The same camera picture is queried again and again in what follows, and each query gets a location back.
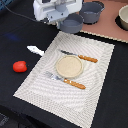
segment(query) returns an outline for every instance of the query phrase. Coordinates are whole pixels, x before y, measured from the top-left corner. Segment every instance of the white machine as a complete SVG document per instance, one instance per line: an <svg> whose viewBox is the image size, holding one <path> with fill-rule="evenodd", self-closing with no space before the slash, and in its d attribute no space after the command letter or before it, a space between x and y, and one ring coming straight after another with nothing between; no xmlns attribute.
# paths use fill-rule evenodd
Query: white machine
<svg viewBox="0 0 128 128"><path fill-rule="evenodd" d="M79 12L82 0L34 0L34 15L37 21L44 23L59 23L69 14Z"/></svg>

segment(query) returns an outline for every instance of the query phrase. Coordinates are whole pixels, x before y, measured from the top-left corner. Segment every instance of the tomato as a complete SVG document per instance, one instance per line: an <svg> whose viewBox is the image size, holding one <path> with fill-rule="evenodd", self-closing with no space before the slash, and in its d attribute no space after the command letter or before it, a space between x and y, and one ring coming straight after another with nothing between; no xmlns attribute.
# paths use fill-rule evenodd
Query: tomato
<svg viewBox="0 0 128 128"><path fill-rule="evenodd" d="M13 64L13 70L15 72L25 72L27 70L25 61L18 61Z"/></svg>

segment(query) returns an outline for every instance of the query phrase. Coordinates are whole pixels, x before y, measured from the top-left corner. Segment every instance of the fork handle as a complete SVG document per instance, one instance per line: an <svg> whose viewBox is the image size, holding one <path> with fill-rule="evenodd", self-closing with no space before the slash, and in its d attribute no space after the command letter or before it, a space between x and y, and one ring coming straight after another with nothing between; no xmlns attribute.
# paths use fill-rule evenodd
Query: fork handle
<svg viewBox="0 0 128 128"><path fill-rule="evenodd" d="M67 83L67 84L70 84L72 86L75 86L77 88L80 88L80 89L85 89L86 88L84 85L76 83L76 82L68 80L68 79L64 79L64 82Z"/></svg>
<svg viewBox="0 0 128 128"><path fill-rule="evenodd" d="M94 58L91 58L91 57L87 57L87 56L83 56L83 55L78 55L78 57L80 59L88 60L88 61L91 61L91 62L94 62L94 63L96 63L98 61L97 59L94 59Z"/></svg>

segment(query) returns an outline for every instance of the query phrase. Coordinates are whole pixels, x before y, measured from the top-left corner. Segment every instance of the black table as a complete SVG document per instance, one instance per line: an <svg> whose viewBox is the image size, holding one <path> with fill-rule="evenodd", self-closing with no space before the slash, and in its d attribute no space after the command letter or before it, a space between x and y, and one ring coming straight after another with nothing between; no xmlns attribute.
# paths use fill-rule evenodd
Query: black table
<svg viewBox="0 0 128 128"><path fill-rule="evenodd" d="M35 19L33 1L17 0L10 8ZM0 14L0 106L31 116L52 128L80 128L13 97L40 59L27 46L35 45L45 51L58 32L56 26L32 22L8 11ZM81 32L75 35L115 45L91 128L128 128L128 44ZM27 62L28 70L15 73L12 65L21 60Z"/></svg>

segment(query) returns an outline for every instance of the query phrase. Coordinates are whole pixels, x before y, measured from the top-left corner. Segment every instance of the gray cup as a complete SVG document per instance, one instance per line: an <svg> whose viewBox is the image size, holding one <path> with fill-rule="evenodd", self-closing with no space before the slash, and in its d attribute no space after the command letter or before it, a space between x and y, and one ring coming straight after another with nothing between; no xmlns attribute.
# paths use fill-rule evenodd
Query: gray cup
<svg viewBox="0 0 128 128"><path fill-rule="evenodd" d="M99 1L83 3L79 15L83 17L84 23L93 24L99 20L101 11L104 10L104 6L102 6L102 2L98 2Z"/></svg>

